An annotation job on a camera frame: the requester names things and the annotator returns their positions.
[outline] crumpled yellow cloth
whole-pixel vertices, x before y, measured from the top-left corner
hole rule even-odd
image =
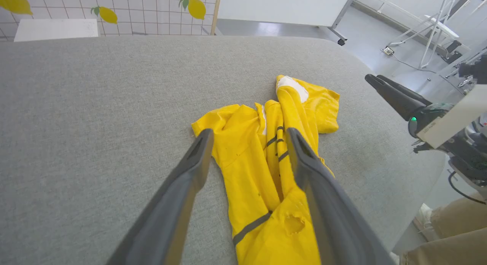
[[[229,105],[192,124],[195,135],[214,131],[212,156],[228,196],[239,264],[319,264],[306,195],[294,181],[285,130],[299,130],[318,155],[318,134],[338,129],[340,95],[277,76],[278,102],[254,108]]]

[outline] lemon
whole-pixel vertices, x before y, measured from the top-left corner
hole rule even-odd
[[[106,22],[109,22],[111,24],[116,24],[117,23],[117,14],[113,12],[111,9],[106,8],[104,6],[97,6],[97,7],[92,7],[91,12],[95,13],[95,15],[98,16],[100,14],[101,19],[104,19]]]
[[[207,8],[205,4],[200,0],[179,0],[179,5],[183,3],[183,8],[186,10],[188,7],[188,11],[196,19],[204,19],[205,14],[207,13]]]
[[[16,14],[32,15],[30,4],[27,0],[0,0],[0,6]]]

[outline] beige pants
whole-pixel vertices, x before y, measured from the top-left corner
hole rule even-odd
[[[403,254],[402,265],[487,264],[487,205],[461,198],[435,209],[431,224],[440,240]]]

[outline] gray fabric surface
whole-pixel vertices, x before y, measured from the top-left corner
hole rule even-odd
[[[444,165],[412,154],[406,123],[371,71],[311,38],[130,36],[0,43],[0,263],[103,264],[194,139],[190,123],[264,104],[275,76],[339,94],[320,155],[391,249]],[[182,264],[236,263],[212,162]]]

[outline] white shoe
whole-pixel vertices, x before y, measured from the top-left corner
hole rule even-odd
[[[393,252],[390,252],[389,253],[389,256],[392,258],[392,260],[394,261],[394,263],[396,265],[399,265],[399,262],[400,262],[401,259],[399,258],[398,255],[394,254]]]
[[[416,214],[416,217],[412,220],[416,228],[418,228],[419,232],[423,234],[427,241],[439,239],[431,224],[431,212],[433,212],[433,210],[423,203]]]

